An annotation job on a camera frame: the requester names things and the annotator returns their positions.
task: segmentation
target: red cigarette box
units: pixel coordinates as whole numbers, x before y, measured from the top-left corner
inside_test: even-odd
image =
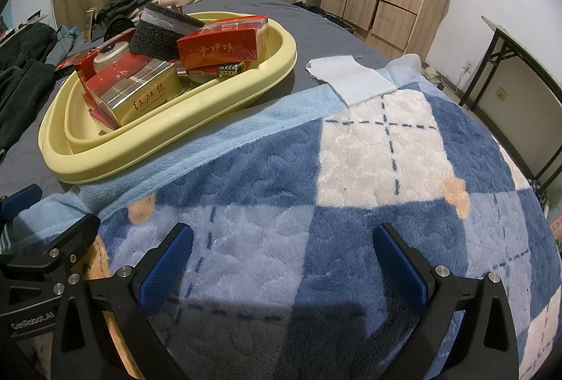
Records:
[[[87,81],[99,110],[125,126],[164,104],[181,90],[172,63],[126,53]]]
[[[185,69],[261,58],[268,40],[267,15],[225,18],[178,40]]]

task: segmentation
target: blue plaid blanket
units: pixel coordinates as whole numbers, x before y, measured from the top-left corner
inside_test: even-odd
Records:
[[[321,86],[227,118],[125,176],[47,198],[51,228],[30,228],[33,209],[19,223],[47,239],[100,214],[106,273],[192,226],[187,269],[151,321],[194,380],[377,378],[417,323],[378,265],[382,222],[456,275],[498,272],[521,379],[538,369],[560,337],[560,257],[529,184],[465,111],[422,81],[348,109]]]

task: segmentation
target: white square pattern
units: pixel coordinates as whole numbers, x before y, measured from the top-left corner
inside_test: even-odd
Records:
[[[317,204],[373,208],[443,197],[453,178],[431,106],[399,90],[324,119]]]

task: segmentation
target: cable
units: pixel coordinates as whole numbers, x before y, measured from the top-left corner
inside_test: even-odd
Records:
[[[455,85],[455,91],[454,91],[455,94],[456,94],[457,90],[459,89],[460,82],[463,80],[463,77],[468,73],[469,70],[470,70],[470,68],[469,69],[464,68],[464,70],[461,72],[461,74],[459,76],[459,81]]]

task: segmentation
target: yellow plastic basin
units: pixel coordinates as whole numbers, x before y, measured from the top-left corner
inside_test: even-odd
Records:
[[[241,17],[231,12],[191,14],[205,22]],[[275,86],[293,69],[297,46],[276,21],[262,61],[232,78],[211,80],[112,133],[100,135],[82,98],[76,73],[63,84],[39,129],[39,148],[55,176],[67,183],[103,179]]]

